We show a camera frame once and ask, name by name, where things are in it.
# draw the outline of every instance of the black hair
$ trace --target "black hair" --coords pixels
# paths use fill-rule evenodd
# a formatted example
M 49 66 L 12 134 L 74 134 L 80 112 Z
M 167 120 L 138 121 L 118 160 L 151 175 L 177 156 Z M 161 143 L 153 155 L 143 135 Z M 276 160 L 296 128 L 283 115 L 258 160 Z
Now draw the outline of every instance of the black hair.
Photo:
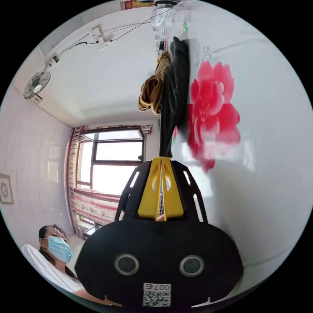
M 53 227 L 53 228 L 56 228 L 60 233 L 62 233 L 66 238 L 68 238 L 68 235 L 67 233 L 61 228 L 59 227 L 58 225 L 46 225 L 46 226 L 43 226 L 42 228 L 39 229 L 39 238 L 40 239 L 43 239 L 46 237 L 46 232 L 47 232 L 47 228 L 48 227 Z M 43 250 L 42 246 L 40 246 L 40 249 L 39 249 L 39 252 L 45 257 L 45 259 L 50 262 L 52 265 L 55 266 L 55 261 L 54 259 L 46 252 Z M 65 265 L 65 273 L 71 277 L 73 280 L 79 282 L 79 279 L 78 277 Z

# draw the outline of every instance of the window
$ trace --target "window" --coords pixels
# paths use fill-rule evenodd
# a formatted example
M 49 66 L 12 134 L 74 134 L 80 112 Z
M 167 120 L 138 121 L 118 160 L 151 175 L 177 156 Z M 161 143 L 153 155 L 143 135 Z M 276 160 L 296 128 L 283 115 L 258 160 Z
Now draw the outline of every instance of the window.
M 82 133 L 77 162 L 77 188 L 120 196 L 134 169 L 143 163 L 140 127 Z
M 102 227 L 102 225 L 95 223 L 95 225 L 92 228 L 90 228 L 84 232 L 85 237 L 89 238 L 92 234 L 94 234 L 101 227 Z
M 85 223 L 88 223 L 88 224 L 91 224 L 91 225 L 94 225 L 94 224 L 95 224 L 94 221 L 92 221 L 91 219 L 85 218 L 85 217 L 83 217 L 83 216 L 79 216 L 79 219 L 80 219 L 81 221 L 83 221 L 83 222 L 85 222 Z

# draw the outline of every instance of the yellow bracket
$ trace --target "yellow bracket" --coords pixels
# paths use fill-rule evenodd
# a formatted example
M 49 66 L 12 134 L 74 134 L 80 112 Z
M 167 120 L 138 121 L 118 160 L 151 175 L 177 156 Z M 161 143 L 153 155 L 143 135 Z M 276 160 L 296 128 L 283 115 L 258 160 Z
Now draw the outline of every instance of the yellow bracket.
M 149 176 L 138 209 L 139 216 L 157 220 L 160 204 L 161 177 L 165 221 L 168 218 L 181 217 L 184 214 L 171 166 L 171 159 L 169 157 L 156 157 L 151 162 Z

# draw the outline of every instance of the screw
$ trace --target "screw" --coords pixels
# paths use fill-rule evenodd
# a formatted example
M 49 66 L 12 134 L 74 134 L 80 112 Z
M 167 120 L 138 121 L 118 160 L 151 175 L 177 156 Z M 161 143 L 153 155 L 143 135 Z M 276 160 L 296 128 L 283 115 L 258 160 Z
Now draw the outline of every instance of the screw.
M 162 236 L 165 234 L 165 228 L 163 226 L 157 226 L 155 228 L 155 233 L 159 236 Z
M 83 281 L 84 281 L 86 284 L 90 284 L 90 279 L 89 279 L 86 275 L 83 276 Z

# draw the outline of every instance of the qr code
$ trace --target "qr code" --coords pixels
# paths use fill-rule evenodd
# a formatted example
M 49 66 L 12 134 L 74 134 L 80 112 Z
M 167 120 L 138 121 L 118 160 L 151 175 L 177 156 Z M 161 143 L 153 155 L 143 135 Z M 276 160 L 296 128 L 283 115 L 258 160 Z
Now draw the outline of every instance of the qr code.
M 171 293 L 169 291 L 143 291 L 143 306 L 170 306 Z
M 143 285 L 143 306 L 165 307 L 171 305 L 170 284 L 148 284 Z

